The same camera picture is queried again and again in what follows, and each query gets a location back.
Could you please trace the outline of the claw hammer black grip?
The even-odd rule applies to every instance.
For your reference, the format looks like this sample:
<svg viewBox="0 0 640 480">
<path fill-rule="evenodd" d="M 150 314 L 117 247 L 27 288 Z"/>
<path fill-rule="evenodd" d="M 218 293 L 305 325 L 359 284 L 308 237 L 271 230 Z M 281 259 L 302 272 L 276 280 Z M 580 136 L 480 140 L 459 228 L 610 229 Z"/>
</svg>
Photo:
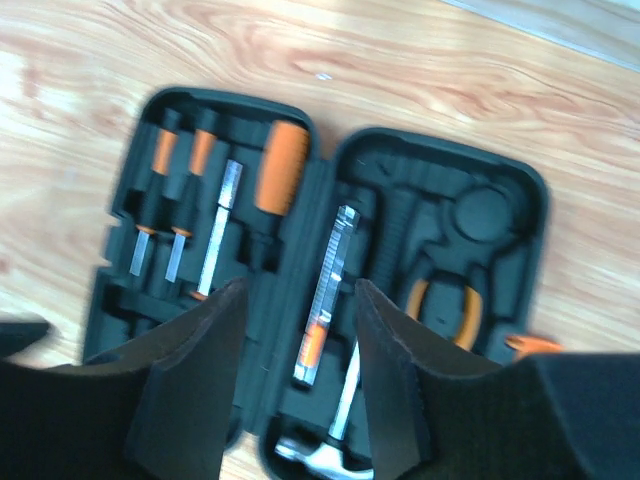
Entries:
<svg viewBox="0 0 640 480">
<path fill-rule="evenodd" d="M 379 237 L 368 279 L 384 294 L 393 284 L 400 247 L 412 209 L 415 194 L 408 187 L 391 191 L 384 205 L 383 231 Z M 341 396 L 327 438 L 312 448 L 294 439 L 283 437 L 276 443 L 275 453 L 281 458 L 300 463 L 310 473 L 323 479 L 372 479 L 373 469 L 352 470 L 344 465 L 342 443 L 351 406 L 360 380 L 359 344 L 354 344 Z"/>
</svg>

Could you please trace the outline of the black plastic tool case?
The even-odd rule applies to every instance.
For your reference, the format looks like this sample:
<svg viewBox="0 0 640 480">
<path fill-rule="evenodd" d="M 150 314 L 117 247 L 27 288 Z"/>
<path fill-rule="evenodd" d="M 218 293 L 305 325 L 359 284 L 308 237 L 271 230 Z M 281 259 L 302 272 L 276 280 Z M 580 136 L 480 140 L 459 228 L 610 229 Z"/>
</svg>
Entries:
<svg viewBox="0 0 640 480">
<path fill-rule="evenodd" d="M 156 233 L 139 276 L 129 273 L 136 223 L 151 176 L 164 112 L 180 115 Z M 202 177 L 193 234 L 186 240 L 174 283 L 165 273 L 174 241 L 172 224 L 189 174 L 196 122 L 202 110 L 218 114 Z M 309 132 L 307 160 L 289 213 L 257 272 L 249 266 L 249 223 L 256 216 L 256 177 L 275 121 Z M 301 110 L 262 98 L 219 90 L 170 87 L 143 107 L 129 144 L 111 207 L 118 220 L 108 235 L 106 265 L 96 273 L 83 356 L 124 344 L 196 307 L 196 291 L 229 159 L 242 176 L 213 276 L 212 294 L 228 281 L 248 282 L 248 318 L 227 439 L 250 432 L 261 441 L 266 470 L 278 479 L 323 479 L 275 453 L 278 440 L 316 448 L 327 436 L 356 340 L 355 285 L 368 279 L 392 190 L 415 194 L 393 284 L 398 301 L 408 279 L 436 271 L 471 280 L 484 300 L 480 333 L 471 352 L 505 364 L 515 350 L 507 336 L 521 333 L 544 244 L 549 192 L 529 165 L 474 147 L 407 131 L 375 127 L 343 140 L 329 159 L 317 130 Z M 360 214 L 346 254 L 343 278 L 311 387 L 293 371 L 324 253 L 341 205 Z M 342 443 L 344 465 L 373 469 L 363 394 L 358 383 Z"/>
</svg>

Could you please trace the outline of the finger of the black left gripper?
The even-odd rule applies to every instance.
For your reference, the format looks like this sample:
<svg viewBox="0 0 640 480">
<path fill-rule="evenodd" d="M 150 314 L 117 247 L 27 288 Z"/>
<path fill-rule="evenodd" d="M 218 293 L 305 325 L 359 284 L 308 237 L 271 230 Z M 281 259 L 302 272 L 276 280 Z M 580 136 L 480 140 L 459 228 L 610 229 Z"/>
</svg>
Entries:
<svg viewBox="0 0 640 480">
<path fill-rule="evenodd" d="M 2 322 L 0 324 L 0 356 L 10 357 L 46 337 L 49 322 Z"/>
</svg>

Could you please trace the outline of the orange black pliers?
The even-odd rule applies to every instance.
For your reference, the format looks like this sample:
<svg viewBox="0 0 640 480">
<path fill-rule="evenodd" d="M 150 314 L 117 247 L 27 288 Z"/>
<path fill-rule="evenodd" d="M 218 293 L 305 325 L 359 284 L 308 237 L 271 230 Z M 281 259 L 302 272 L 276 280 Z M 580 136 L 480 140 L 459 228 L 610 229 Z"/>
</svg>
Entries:
<svg viewBox="0 0 640 480">
<path fill-rule="evenodd" d="M 484 300 L 470 279 L 444 271 L 429 277 L 418 273 L 405 282 L 398 301 L 413 320 L 462 349 L 473 349 L 484 316 Z"/>
</svg>

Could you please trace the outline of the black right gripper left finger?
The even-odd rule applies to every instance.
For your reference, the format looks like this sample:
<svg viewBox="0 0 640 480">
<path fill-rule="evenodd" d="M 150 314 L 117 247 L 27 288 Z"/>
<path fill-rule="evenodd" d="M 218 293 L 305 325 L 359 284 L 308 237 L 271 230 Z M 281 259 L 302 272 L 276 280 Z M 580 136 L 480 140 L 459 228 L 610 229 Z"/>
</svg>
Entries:
<svg viewBox="0 0 640 480">
<path fill-rule="evenodd" d="M 229 282 L 82 365 L 1 363 L 5 479 L 215 479 L 248 318 Z"/>
</svg>

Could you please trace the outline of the small orange black screwdriver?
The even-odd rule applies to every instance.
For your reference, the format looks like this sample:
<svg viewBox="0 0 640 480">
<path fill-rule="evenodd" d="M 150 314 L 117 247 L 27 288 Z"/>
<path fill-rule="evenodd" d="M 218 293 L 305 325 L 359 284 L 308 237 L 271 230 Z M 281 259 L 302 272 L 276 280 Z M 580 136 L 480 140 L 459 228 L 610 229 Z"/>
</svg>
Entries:
<svg viewBox="0 0 640 480">
<path fill-rule="evenodd" d="M 189 161 L 189 174 L 172 224 L 174 241 L 165 273 L 165 280 L 171 283 L 176 280 L 186 240 L 193 234 L 195 210 L 200 195 L 202 177 L 206 171 L 210 151 L 216 141 L 213 129 L 217 118 L 218 114 L 214 110 L 207 109 L 201 111 L 196 122 Z"/>
</svg>

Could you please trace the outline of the black orange screwdriver handle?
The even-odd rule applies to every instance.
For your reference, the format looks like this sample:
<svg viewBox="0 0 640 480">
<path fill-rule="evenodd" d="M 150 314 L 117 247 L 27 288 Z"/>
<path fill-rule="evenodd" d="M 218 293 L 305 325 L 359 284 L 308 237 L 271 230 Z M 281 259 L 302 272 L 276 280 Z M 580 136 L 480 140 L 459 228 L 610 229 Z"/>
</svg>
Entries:
<svg viewBox="0 0 640 480">
<path fill-rule="evenodd" d="M 197 300 L 205 300 L 210 294 L 223 237 L 235 203 L 242 170 L 243 165 L 239 162 L 232 159 L 227 161 L 203 267 L 197 289 L 192 294 Z"/>
</svg>

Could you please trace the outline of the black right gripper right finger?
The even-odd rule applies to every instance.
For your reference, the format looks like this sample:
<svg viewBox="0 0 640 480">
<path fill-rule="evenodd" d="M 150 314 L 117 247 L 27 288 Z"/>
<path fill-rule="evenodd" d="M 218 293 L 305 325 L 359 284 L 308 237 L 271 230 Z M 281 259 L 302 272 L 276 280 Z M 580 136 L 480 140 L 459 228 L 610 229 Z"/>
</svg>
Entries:
<svg viewBox="0 0 640 480">
<path fill-rule="evenodd" d="M 356 285 L 379 479 L 635 479 L 639 357 L 537 354 L 502 366 Z"/>
</svg>

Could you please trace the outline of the silver orange utility knife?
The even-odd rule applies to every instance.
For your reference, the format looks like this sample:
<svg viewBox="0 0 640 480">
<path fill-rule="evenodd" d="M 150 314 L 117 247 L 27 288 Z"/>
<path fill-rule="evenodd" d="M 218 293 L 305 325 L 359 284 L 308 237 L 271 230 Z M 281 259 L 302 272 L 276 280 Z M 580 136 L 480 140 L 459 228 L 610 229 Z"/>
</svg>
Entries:
<svg viewBox="0 0 640 480">
<path fill-rule="evenodd" d="M 293 371 L 293 379 L 307 387 L 315 382 L 343 278 L 346 254 L 359 219 L 360 214 L 353 207 L 341 205 L 338 208 Z"/>
</svg>

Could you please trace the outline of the orange grid handle tool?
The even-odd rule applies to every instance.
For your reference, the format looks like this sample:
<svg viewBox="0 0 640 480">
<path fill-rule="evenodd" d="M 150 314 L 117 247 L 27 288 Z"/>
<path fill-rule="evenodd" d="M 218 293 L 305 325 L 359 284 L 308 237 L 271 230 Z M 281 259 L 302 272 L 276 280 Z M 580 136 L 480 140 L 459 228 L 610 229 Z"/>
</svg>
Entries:
<svg viewBox="0 0 640 480">
<path fill-rule="evenodd" d="M 256 216 L 249 223 L 249 266 L 254 272 L 264 268 L 281 219 L 293 205 L 308 148 L 309 132 L 304 127 L 284 120 L 273 123 L 256 177 Z"/>
</svg>

